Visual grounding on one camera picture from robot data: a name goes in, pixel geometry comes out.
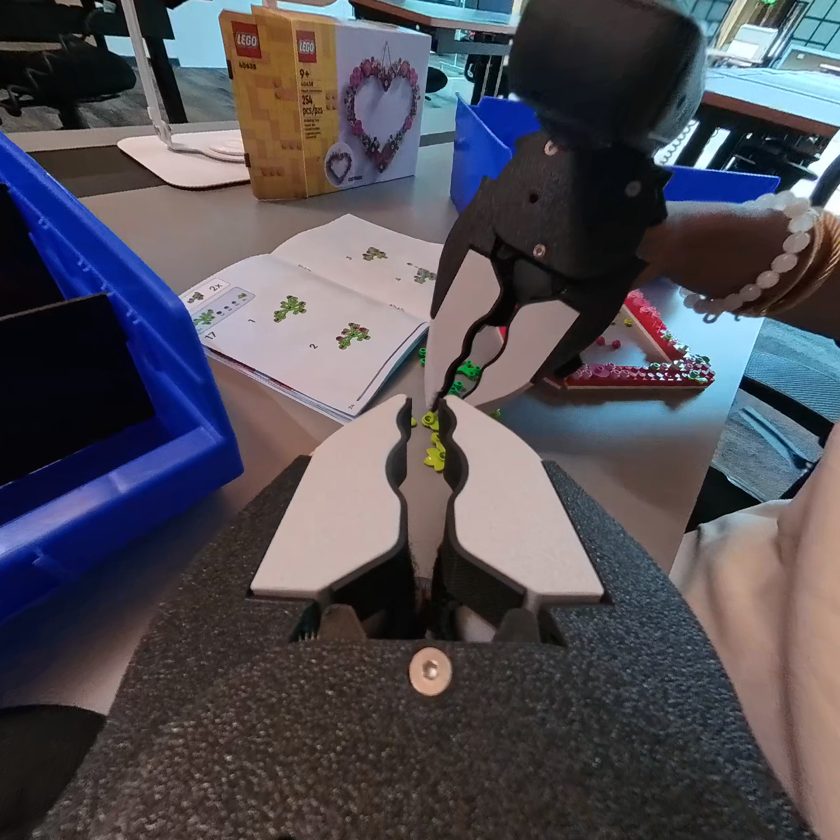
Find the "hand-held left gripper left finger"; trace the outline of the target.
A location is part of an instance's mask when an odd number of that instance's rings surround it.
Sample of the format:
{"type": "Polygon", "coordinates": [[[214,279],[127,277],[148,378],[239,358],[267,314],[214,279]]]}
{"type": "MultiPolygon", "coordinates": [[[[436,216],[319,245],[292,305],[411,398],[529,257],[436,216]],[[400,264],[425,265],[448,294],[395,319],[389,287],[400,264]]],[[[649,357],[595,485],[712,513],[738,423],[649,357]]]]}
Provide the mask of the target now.
{"type": "Polygon", "coordinates": [[[401,486],[412,407],[394,395],[312,452],[251,594],[324,601],[406,548],[401,486]]]}

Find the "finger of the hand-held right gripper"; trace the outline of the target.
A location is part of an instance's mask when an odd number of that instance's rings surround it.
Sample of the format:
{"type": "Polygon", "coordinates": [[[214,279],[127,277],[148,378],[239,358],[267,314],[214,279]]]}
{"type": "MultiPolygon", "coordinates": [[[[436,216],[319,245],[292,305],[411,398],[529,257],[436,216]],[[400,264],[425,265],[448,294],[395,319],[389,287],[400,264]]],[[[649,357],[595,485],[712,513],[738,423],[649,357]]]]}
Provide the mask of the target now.
{"type": "MultiPolygon", "coordinates": [[[[501,299],[502,288],[490,260],[470,248],[437,306],[426,344],[424,388],[428,411],[436,412],[465,359],[473,359],[475,337],[486,329],[487,318],[501,299]]],[[[490,338],[479,340],[482,371],[466,402],[473,406],[494,403],[505,396],[502,370],[503,342],[495,327],[490,338]]]]}
{"type": "Polygon", "coordinates": [[[579,317],[578,311],[562,301],[533,302],[516,310],[503,344],[482,366],[467,403],[496,406],[527,390],[579,317]]]}

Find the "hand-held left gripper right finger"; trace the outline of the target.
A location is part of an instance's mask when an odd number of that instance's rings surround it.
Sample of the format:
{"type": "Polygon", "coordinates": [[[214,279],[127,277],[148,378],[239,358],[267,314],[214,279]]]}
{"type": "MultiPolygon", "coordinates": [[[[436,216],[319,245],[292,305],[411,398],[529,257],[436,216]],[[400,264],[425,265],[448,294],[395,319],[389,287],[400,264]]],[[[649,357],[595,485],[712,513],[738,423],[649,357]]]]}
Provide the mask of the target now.
{"type": "Polygon", "coordinates": [[[604,586],[540,456],[465,400],[438,408],[445,585],[468,608],[597,603],[604,586]]]}

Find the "lime flower bricks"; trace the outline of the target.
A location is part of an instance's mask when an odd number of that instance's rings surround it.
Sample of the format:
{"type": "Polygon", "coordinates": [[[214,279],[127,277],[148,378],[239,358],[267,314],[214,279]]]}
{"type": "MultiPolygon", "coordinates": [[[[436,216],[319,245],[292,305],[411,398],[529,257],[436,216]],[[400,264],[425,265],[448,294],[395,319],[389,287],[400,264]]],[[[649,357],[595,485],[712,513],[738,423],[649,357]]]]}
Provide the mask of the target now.
{"type": "Polygon", "coordinates": [[[420,428],[422,431],[429,433],[429,446],[425,449],[425,457],[423,459],[423,463],[426,467],[433,469],[437,474],[442,474],[445,469],[445,461],[446,461],[446,448],[444,443],[442,442],[439,436],[439,428],[438,431],[432,432],[430,429],[421,425],[420,421],[423,416],[417,417],[412,416],[411,418],[411,428],[420,428]]]}

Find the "grey desk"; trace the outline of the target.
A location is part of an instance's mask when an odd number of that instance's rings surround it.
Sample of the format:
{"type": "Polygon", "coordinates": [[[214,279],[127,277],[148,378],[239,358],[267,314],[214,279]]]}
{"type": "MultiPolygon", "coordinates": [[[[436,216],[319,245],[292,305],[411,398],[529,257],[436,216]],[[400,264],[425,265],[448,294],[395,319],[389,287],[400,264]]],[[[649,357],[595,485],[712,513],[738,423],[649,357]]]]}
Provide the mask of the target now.
{"type": "MultiPolygon", "coordinates": [[[[368,190],[300,203],[259,203],[248,186],[188,192],[152,185],[117,141],[144,130],[12,133],[8,138],[80,198],[173,291],[236,261],[352,214],[406,235],[442,242],[455,220],[449,200],[452,130],[425,133],[416,175],[368,190]]],[[[597,402],[600,392],[535,388],[509,401],[502,419],[559,464],[640,542],[664,570],[676,555],[760,322],[705,324],[672,287],[647,297],[717,379],[694,398],[637,394],[597,402]]],[[[211,361],[245,471],[2,628],[2,706],[77,706],[107,714],[145,628],[196,551],[299,455],[337,424],[211,361]]]]}

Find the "background desk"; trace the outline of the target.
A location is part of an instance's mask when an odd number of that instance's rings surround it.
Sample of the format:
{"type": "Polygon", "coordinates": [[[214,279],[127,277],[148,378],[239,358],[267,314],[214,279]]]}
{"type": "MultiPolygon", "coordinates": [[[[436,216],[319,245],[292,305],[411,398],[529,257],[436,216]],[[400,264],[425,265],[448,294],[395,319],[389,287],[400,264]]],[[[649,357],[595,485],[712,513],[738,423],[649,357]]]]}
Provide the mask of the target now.
{"type": "Polygon", "coordinates": [[[789,190],[816,179],[810,166],[838,133],[838,79],[814,71],[709,69],[695,120],[677,165],[697,165],[722,130],[727,135],[706,168],[775,175],[779,190],[789,190]]]}
{"type": "Polygon", "coordinates": [[[350,1],[357,18],[416,30],[432,39],[444,56],[506,56],[519,14],[421,1],[350,1]]]}

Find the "person's right hand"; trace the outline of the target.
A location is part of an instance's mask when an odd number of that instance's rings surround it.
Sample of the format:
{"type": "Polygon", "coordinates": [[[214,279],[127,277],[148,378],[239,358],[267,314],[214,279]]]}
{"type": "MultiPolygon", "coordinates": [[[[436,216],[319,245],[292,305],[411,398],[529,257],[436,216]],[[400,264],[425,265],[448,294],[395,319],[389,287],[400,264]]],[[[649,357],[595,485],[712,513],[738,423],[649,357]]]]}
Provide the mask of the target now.
{"type": "Polygon", "coordinates": [[[667,203],[667,217],[647,229],[635,287],[667,279],[708,298],[753,283],[782,254],[789,218],[771,208],[728,203],[667,203]]]}

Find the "small blue plastic bin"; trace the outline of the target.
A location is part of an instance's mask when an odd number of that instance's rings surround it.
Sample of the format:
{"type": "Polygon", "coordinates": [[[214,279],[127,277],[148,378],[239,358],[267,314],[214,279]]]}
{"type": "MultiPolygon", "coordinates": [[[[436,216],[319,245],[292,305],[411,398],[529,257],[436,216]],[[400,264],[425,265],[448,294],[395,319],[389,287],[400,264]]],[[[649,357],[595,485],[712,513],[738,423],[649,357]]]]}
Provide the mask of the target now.
{"type": "MultiPolygon", "coordinates": [[[[462,213],[478,191],[481,181],[497,178],[515,152],[519,138],[540,128],[534,111],[519,101],[483,98],[475,106],[457,100],[454,157],[450,198],[462,213]]],[[[775,193],[780,178],[775,175],[669,166],[665,199],[670,203],[735,203],[775,193]]]]}

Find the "open instruction booklet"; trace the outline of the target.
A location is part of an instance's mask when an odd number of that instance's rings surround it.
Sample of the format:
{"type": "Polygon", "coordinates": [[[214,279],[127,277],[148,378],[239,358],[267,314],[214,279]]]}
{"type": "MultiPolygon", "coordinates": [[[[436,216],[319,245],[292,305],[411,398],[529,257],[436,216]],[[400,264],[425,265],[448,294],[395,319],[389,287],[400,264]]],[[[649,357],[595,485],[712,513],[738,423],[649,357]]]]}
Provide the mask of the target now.
{"type": "Polygon", "coordinates": [[[424,340],[442,249],[345,214],[180,299],[208,356],[345,424],[424,340]]]}

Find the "large blue plastic bin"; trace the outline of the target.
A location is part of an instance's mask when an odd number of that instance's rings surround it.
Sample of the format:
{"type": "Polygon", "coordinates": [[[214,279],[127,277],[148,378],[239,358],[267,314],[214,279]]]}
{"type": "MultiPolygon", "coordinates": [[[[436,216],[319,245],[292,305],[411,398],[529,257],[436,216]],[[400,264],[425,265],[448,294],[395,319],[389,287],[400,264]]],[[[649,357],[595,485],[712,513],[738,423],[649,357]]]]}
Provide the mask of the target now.
{"type": "Polygon", "coordinates": [[[2,135],[2,623],[244,470],[187,309],[2,135]]]}

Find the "yellow brick toy box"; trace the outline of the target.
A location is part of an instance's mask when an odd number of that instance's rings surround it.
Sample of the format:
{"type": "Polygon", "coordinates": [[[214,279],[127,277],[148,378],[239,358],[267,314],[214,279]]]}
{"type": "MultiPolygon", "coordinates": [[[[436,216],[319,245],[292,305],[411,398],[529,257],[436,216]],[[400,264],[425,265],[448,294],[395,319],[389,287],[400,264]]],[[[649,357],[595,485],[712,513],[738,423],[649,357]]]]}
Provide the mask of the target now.
{"type": "Polygon", "coordinates": [[[298,200],[415,174],[429,35],[257,5],[218,20],[256,198],[298,200]]]}

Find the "cream embroidered shirt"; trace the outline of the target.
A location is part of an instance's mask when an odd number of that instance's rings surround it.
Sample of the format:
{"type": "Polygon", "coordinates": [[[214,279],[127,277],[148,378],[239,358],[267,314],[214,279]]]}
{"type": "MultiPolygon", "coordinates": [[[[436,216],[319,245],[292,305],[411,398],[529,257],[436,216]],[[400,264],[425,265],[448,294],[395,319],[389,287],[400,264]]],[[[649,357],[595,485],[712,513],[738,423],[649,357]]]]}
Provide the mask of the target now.
{"type": "Polygon", "coordinates": [[[839,838],[838,424],[793,499],[688,532],[669,578],[798,811],[839,838]]]}

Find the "black mesh office chair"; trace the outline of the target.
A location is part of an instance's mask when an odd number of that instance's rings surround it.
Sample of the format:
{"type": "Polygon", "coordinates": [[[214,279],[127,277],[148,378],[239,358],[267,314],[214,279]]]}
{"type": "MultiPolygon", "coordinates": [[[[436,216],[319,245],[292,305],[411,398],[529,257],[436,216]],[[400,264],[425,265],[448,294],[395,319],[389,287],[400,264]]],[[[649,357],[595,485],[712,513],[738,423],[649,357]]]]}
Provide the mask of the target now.
{"type": "Polygon", "coordinates": [[[28,838],[76,774],[107,718],[64,705],[1,709],[1,838],[28,838]]]}

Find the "black background office chair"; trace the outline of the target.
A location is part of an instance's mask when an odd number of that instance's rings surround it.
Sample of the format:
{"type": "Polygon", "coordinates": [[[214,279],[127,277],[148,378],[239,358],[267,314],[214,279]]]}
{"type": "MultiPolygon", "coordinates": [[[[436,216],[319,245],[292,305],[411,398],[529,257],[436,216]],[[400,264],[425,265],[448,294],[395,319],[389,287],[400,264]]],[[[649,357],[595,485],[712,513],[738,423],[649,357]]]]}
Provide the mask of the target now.
{"type": "Polygon", "coordinates": [[[64,130],[85,129],[81,107],[119,98],[137,85],[136,60],[110,50],[108,38],[128,37],[124,7],[140,48],[163,85],[164,103],[185,121],[165,42],[175,38],[169,13],[183,2],[2,1],[2,114],[50,109],[64,130]]]}

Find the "red heart brick frame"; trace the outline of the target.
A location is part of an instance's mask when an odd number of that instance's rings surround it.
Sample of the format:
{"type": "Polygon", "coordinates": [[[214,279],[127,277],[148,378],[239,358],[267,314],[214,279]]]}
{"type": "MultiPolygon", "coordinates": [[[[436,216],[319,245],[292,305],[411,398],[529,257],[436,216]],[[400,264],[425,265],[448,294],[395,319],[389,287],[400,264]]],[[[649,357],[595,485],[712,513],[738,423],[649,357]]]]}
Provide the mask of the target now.
{"type": "Polygon", "coordinates": [[[626,297],[618,315],[595,342],[581,352],[581,364],[571,374],[546,377],[542,382],[560,390],[702,391],[716,378],[708,357],[692,353],[662,320],[640,290],[626,297]],[[623,326],[625,318],[635,324],[623,326]],[[612,341],[621,340],[614,350],[612,341]]]}

